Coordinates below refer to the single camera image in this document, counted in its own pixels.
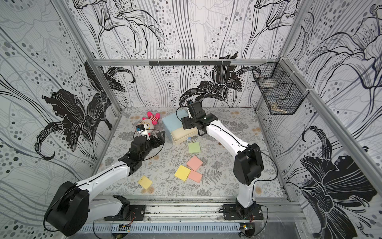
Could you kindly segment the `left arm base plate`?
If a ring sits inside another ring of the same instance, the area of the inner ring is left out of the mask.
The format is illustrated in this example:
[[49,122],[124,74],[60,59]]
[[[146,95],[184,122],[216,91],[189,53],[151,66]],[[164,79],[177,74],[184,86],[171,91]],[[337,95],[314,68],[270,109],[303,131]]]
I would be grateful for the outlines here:
[[145,205],[124,205],[117,215],[105,217],[104,220],[114,222],[140,222],[144,220],[145,211]]

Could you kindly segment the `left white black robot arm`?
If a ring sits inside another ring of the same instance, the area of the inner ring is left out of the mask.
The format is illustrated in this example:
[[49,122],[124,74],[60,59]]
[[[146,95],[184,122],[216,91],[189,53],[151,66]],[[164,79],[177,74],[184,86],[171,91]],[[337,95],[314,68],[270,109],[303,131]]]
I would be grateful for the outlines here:
[[86,223],[98,219],[106,221],[139,221],[130,201],[121,195],[97,200],[96,196],[117,181],[135,173],[148,160],[152,149],[162,148],[165,132],[156,131],[149,137],[137,136],[129,151],[117,163],[90,178],[72,183],[67,181],[57,190],[43,218],[55,232],[65,236],[77,233]]

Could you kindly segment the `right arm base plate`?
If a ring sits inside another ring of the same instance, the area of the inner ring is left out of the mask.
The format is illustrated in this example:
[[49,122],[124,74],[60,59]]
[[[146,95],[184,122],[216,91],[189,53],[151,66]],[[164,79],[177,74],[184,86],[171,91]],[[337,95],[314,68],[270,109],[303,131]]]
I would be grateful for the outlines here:
[[243,208],[241,205],[224,204],[222,205],[222,209],[219,209],[218,212],[223,214],[223,218],[226,221],[258,221],[264,219],[263,211],[260,205],[256,203],[252,204],[248,208]]

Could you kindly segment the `light blue drawer cabinet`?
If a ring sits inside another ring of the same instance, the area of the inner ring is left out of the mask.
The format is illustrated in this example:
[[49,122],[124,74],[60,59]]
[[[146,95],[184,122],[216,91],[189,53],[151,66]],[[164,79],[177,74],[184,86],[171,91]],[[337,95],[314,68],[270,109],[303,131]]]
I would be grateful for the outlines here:
[[182,122],[178,120],[178,118],[181,119],[188,116],[185,110],[178,110],[177,113],[165,116],[162,119],[166,136],[173,145],[181,144],[188,138],[198,135],[197,128],[184,129]]

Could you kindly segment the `green sticky note pad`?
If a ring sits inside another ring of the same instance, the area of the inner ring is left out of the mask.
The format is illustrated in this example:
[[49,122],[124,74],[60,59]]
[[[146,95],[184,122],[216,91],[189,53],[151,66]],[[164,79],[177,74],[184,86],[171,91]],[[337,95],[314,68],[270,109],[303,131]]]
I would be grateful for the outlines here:
[[199,142],[189,143],[189,153],[200,153],[201,147]]

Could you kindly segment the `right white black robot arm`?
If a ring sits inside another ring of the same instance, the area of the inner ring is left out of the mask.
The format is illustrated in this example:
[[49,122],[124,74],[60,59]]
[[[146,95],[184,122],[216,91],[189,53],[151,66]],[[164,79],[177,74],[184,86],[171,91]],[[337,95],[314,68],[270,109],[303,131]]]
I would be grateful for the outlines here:
[[184,129],[197,128],[217,140],[234,159],[233,173],[239,182],[236,204],[243,210],[254,206],[255,183],[260,180],[264,164],[257,144],[248,144],[232,133],[214,114],[207,114],[200,102],[188,101],[188,116],[181,119]]

